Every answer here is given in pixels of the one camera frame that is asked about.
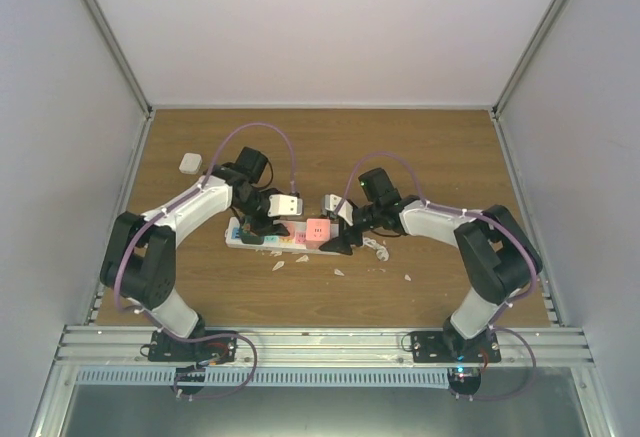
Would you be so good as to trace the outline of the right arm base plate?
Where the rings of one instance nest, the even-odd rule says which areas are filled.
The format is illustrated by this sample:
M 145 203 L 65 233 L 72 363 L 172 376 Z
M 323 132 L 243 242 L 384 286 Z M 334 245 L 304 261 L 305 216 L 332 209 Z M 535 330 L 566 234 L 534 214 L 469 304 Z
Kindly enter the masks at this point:
M 414 330 L 400 340 L 402 350 L 412 354 L 415 363 L 482 364 L 502 360 L 496 336 L 486 331 L 464 339 L 451 329 Z

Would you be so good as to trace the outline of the pink cube adapter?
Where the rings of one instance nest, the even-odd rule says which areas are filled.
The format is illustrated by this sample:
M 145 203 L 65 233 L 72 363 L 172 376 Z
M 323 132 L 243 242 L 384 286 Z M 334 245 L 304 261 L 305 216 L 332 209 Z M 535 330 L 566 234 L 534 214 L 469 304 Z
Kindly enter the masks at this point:
M 305 246 L 307 249 L 319 249 L 331 239 L 331 222 L 326 218 L 306 220 Z

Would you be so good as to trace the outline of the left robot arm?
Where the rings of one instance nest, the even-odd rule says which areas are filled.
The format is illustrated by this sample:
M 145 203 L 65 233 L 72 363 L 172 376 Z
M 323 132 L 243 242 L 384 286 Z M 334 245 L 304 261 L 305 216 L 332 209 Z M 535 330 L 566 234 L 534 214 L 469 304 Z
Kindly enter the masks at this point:
M 100 282 L 113 291 L 116 305 L 128 300 L 168 333 L 171 348 L 185 361 L 203 355 L 203 320 L 176 289 L 179 245 L 212 217 L 231 209 L 249 221 L 257 236 L 287 236 L 278 221 L 299 216 L 299 193 L 259 184 L 270 165 L 261 152 L 245 147 L 233 162 L 214 165 L 195 184 L 166 204 L 143 214 L 124 212 L 112 227 L 100 270 Z

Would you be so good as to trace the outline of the white power strip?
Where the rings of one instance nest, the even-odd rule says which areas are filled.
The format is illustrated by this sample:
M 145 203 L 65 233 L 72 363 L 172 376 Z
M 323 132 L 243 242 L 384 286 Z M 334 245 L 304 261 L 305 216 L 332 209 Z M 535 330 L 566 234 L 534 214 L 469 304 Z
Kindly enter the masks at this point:
M 225 231 L 225 243 L 229 248 L 282 252 L 294 254 L 322 254 L 319 249 L 307 249 L 305 246 L 305 229 L 306 220 L 304 221 L 287 221 L 276 220 L 290 227 L 292 235 L 290 237 L 266 236 L 262 245 L 245 245 L 240 241 L 238 230 L 240 224 L 237 218 L 232 217 L 229 220 L 227 230 Z

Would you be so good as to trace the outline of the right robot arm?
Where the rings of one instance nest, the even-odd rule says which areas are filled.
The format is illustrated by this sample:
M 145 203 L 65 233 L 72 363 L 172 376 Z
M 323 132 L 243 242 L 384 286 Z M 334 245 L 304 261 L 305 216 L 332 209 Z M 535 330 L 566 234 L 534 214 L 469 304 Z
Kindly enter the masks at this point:
M 468 360 L 501 313 L 534 290 L 543 270 L 538 251 L 504 206 L 465 210 L 417 195 L 403 197 L 382 168 L 358 181 L 367 198 L 364 206 L 335 194 L 323 197 L 322 214 L 338 222 L 338 235 L 320 250 L 350 255 L 364 245 L 365 232 L 378 228 L 457 248 L 470 290 L 445 320 L 442 345 L 451 360 Z

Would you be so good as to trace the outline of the white plug adapter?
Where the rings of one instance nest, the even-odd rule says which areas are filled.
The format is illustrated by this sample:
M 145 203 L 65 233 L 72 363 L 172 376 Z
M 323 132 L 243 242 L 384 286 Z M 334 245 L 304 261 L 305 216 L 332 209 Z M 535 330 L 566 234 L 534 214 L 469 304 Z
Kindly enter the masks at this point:
M 203 158 L 197 153 L 185 153 L 179 164 L 179 171 L 186 175 L 197 175 L 202 167 Z

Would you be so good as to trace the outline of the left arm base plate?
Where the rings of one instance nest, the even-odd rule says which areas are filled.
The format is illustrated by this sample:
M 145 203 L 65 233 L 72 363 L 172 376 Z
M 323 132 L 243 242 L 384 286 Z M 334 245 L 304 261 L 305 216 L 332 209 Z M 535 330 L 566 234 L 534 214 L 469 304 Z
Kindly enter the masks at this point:
M 235 360 L 237 336 L 235 331 L 199 329 L 192 338 L 205 337 L 204 341 L 182 342 L 164 331 L 155 331 L 150 342 L 143 344 L 139 352 L 156 363 L 223 364 Z

